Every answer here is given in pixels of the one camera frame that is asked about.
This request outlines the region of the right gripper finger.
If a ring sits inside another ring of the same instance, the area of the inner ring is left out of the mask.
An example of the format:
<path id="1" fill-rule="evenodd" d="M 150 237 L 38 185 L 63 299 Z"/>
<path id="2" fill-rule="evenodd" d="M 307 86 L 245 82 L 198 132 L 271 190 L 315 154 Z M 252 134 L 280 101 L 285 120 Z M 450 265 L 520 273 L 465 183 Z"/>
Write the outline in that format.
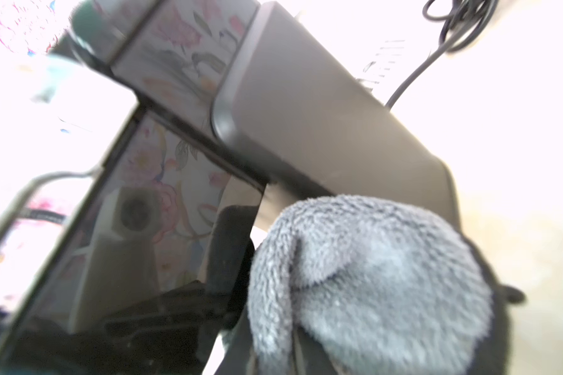
<path id="1" fill-rule="evenodd" d="M 520 289 L 500 283 L 476 244 L 467 237 L 464 237 L 464 242 L 469 246 L 474 259 L 481 268 L 483 280 L 489 285 L 492 292 L 492 317 L 489 331 L 478 341 L 473 360 L 466 373 L 507 374 L 511 357 L 511 319 L 508 306 L 523 304 L 526 296 Z"/>

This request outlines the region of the grey cleaning cloth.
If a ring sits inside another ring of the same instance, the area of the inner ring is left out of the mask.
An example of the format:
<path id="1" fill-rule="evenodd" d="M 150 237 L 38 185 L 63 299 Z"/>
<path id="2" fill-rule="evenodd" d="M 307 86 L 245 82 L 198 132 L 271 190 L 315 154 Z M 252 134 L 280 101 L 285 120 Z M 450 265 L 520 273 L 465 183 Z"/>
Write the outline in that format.
<path id="1" fill-rule="evenodd" d="M 261 374 L 303 328 L 354 374 L 463 374 L 493 292 L 471 247 L 426 209 L 354 195 L 285 209 L 256 251 L 248 316 Z"/>

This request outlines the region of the black coffee machine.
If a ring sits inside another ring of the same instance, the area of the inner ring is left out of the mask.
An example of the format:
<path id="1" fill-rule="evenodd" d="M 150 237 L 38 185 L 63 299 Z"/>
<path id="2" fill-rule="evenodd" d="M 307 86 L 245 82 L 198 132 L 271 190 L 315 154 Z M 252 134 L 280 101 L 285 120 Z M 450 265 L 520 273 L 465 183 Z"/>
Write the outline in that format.
<path id="1" fill-rule="evenodd" d="M 0 374 L 253 374 L 256 242 L 371 195 L 461 217 L 450 170 L 280 4 L 88 1 L 0 58 Z"/>

